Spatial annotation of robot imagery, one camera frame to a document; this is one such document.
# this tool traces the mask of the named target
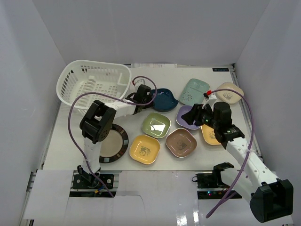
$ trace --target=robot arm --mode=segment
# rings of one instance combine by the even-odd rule
[[[245,135],[232,124],[229,104],[218,102],[212,111],[208,103],[216,100],[214,94],[206,96],[204,105],[195,104],[190,112],[182,116],[189,124],[207,125],[214,129],[216,139],[243,164],[249,151]],[[219,186],[231,185],[238,172],[230,163],[214,166],[213,176]],[[250,152],[244,173],[234,189],[250,203],[250,208],[259,222],[266,222],[293,212],[293,186],[288,180],[280,180],[271,172],[254,152]]]
[[[135,86],[135,89],[137,92],[129,95],[127,102],[144,104],[152,99],[150,87],[139,84]],[[152,105],[153,103],[145,106],[137,106],[125,102],[104,104],[99,100],[92,103],[80,122],[79,127],[84,137],[84,153],[93,173],[96,173],[100,169],[99,155],[102,141],[108,136],[114,119],[120,116],[136,114]],[[93,186],[95,178],[89,173],[86,160],[83,160],[83,163],[78,166],[78,172],[88,185]]]

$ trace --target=mint green dish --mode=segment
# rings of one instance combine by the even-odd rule
[[[190,79],[186,84],[179,101],[182,104],[193,106],[194,104],[201,104],[204,100],[204,93],[209,90],[208,83],[199,79]]]
[[[142,130],[145,134],[160,139],[163,138],[171,126],[171,121],[164,115],[156,112],[150,113],[142,123]]]

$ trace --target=white wall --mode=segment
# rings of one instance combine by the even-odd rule
[[[66,63],[235,63],[269,0],[33,0]]]
[[[301,1],[272,0],[237,62],[266,164],[294,186],[301,225]]]
[[[0,1],[0,225],[18,224],[38,167],[65,63],[31,0]]]

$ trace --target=white plastic basket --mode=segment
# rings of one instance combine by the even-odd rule
[[[77,60],[68,64],[61,73],[56,84],[56,94],[69,106],[79,95],[88,92],[99,92],[122,99],[127,94],[131,79],[132,74],[127,66]],[[74,108],[84,115],[95,100],[104,103],[115,101],[100,95],[87,95],[78,100]]]

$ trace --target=ceramic dish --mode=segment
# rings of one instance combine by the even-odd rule
[[[160,143],[158,140],[147,135],[139,135],[130,147],[130,156],[143,164],[152,164],[159,151]]]
[[[178,158],[184,158],[194,151],[197,141],[186,129],[176,129],[166,137],[166,145]]]
[[[232,89],[237,91],[241,95],[244,95],[243,90],[231,82],[225,82],[222,85],[220,85],[217,89]],[[228,103],[229,105],[233,105],[241,99],[239,95],[230,91],[219,91],[216,92],[216,95],[218,96],[219,99]]]
[[[203,137],[204,140],[210,144],[210,145],[221,145],[221,143],[219,143],[217,141],[217,139],[215,139],[215,134],[214,134],[214,129],[207,126],[207,125],[202,125],[202,133],[203,133]]]
[[[157,96],[154,100],[153,108],[158,112],[169,112],[173,110],[179,101],[173,96],[172,91],[166,88],[157,89]]]
[[[127,151],[127,147],[127,132],[121,126],[112,124],[112,129],[107,138],[103,140],[99,162],[109,163],[118,160]]]
[[[178,114],[177,114],[177,117],[175,118],[176,122],[182,126],[182,127],[185,127],[187,129],[199,129],[201,126],[195,126],[195,125],[188,125],[187,122],[185,122],[184,119],[182,119],[182,115],[186,114],[187,112],[189,112],[190,110],[192,109],[191,106],[189,105],[184,105],[182,106],[179,111],[178,111]]]
[[[163,138],[171,125],[171,121],[164,115],[156,112],[150,113],[143,121],[142,130],[154,138]]]
[[[180,95],[179,101],[189,106],[201,104],[204,100],[203,94],[207,92],[209,88],[210,86],[204,81],[190,79]]]

